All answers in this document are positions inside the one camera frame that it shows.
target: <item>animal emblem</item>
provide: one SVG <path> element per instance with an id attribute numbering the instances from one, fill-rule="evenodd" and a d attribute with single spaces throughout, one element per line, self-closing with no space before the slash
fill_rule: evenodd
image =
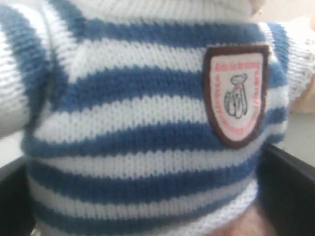
<path id="1" fill-rule="evenodd" d="M 224 108 L 226 112 L 237 119 L 245 116 L 248 111 L 244 87 L 247 77 L 247 74 L 232 76 L 230 81 L 234 85 L 234 88 L 232 91 L 227 91 L 224 97 Z"/>

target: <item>stuffed toy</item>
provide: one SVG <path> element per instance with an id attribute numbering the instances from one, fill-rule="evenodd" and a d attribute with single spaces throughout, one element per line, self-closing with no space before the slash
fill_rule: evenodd
<path id="1" fill-rule="evenodd" d="M 42 235 L 274 233 L 255 168 L 314 111 L 315 34 L 262 3 L 0 5 L 0 135 L 25 131 Z"/>

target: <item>striped sweater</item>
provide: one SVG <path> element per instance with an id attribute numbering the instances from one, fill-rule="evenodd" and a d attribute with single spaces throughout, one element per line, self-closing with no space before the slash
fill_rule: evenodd
<path id="1" fill-rule="evenodd" d="M 0 134 L 25 129 L 45 236 L 203 236 L 244 212 L 261 148 L 283 140 L 313 62 L 307 26 L 250 13 L 247 0 L 0 5 Z M 231 148 L 208 121 L 203 59 L 254 44 L 270 47 L 265 111 Z"/>

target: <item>embroidered patch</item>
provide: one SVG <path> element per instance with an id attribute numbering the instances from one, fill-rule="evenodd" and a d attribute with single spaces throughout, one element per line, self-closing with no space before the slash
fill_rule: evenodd
<path id="1" fill-rule="evenodd" d="M 209 48 L 204 60 L 204 93 L 210 124 L 232 148 L 251 142 L 266 105 L 269 46 Z"/>

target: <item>sweater sleeve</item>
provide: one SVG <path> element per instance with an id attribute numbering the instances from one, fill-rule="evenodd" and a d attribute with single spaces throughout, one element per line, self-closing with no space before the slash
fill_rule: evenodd
<path id="1" fill-rule="evenodd" d="M 36 117 L 50 76 L 43 17 L 22 5 L 0 4 L 0 137 Z"/>
<path id="2" fill-rule="evenodd" d="M 306 18 L 260 25 L 287 75 L 292 104 L 315 75 L 315 32 Z"/>

